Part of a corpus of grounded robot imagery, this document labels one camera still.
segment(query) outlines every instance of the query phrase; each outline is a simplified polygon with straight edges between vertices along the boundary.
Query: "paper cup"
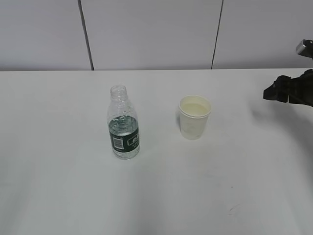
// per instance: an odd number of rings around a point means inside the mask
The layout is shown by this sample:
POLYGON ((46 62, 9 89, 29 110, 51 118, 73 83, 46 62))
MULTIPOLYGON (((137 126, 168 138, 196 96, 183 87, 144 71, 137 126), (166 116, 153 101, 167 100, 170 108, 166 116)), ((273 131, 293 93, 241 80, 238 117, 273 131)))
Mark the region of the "paper cup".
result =
POLYGON ((211 113, 210 102, 199 95, 188 95, 179 103, 180 132, 189 140, 199 139, 211 113))

